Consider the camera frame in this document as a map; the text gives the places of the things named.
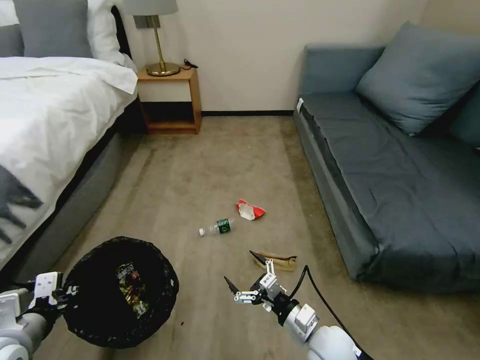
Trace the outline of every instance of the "bed frame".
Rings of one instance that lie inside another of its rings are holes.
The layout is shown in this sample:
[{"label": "bed frame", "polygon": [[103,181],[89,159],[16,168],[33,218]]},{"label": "bed frame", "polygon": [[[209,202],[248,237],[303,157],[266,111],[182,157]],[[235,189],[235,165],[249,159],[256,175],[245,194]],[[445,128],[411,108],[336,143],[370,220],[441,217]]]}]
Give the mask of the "bed frame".
[{"label": "bed frame", "polygon": [[[116,6],[111,12],[115,17],[120,52],[132,57],[120,12]],[[53,214],[0,271],[2,288],[48,272],[75,240],[115,183],[122,160],[119,132],[146,133],[145,128],[137,125],[143,125],[143,121],[136,121],[141,116],[137,98],[85,155],[72,181],[60,195]]]}]

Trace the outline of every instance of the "wooden nightstand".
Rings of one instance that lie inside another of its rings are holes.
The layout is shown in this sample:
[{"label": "wooden nightstand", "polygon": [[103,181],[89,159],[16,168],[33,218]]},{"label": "wooden nightstand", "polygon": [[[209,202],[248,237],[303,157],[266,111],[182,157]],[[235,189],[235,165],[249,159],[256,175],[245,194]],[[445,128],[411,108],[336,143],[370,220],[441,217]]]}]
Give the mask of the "wooden nightstand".
[{"label": "wooden nightstand", "polygon": [[172,76],[138,74],[138,95],[149,134],[198,134],[202,125],[197,70]]}]

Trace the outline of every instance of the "black trash bag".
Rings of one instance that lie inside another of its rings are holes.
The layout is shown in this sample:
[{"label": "black trash bag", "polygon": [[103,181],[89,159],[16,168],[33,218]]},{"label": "black trash bag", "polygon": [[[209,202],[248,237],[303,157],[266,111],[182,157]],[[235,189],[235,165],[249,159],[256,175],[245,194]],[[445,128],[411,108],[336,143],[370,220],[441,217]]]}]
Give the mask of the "black trash bag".
[{"label": "black trash bag", "polygon": [[132,348],[170,317],[179,292],[174,268],[152,243],[116,237],[85,255],[68,274],[65,289],[79,290],[63,317],[90,344]]}]

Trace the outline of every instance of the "carpet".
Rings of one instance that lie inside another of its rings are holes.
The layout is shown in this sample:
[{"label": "carpet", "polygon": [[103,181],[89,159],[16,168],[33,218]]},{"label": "carpet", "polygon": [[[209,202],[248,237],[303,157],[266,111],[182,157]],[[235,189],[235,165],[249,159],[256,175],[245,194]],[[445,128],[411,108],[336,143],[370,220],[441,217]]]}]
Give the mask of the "carpet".
[{"label": "carpet", "polygon": [[[90,345],[63,319],[36,360],[306,359],[273,314],[235,304],[223,276],[248,290],[262,274],[249,250],[297,255],[278,272],[291,291],[308,264],[320,290],[376,360],[480,359],[480,296],[433,296],[350,280],[291,117],[207,117],[198,136],[129,136],[108,199],[55,267],[68,272],[90,249],[123,235],[153,242],[175,268],[180,292],[168,322],[133,349]],[[235,203],[267,213],[250,222]],[[236,218],[231,233],[198,229]],[[308,279],[297,293],[320,323],[335,320]]]}]

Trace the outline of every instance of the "sofa armrest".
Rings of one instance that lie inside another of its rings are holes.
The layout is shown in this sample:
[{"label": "sofa armrest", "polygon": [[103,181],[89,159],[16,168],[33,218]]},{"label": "sofa armrest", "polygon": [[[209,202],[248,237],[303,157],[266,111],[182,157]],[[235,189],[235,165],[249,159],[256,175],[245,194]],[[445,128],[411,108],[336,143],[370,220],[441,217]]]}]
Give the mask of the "sofa armrest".
[{"label": "sofa armrest", "polygon": [[377,62],[384,46],[307,45],[298,93],[353,91],[362,76]]}]

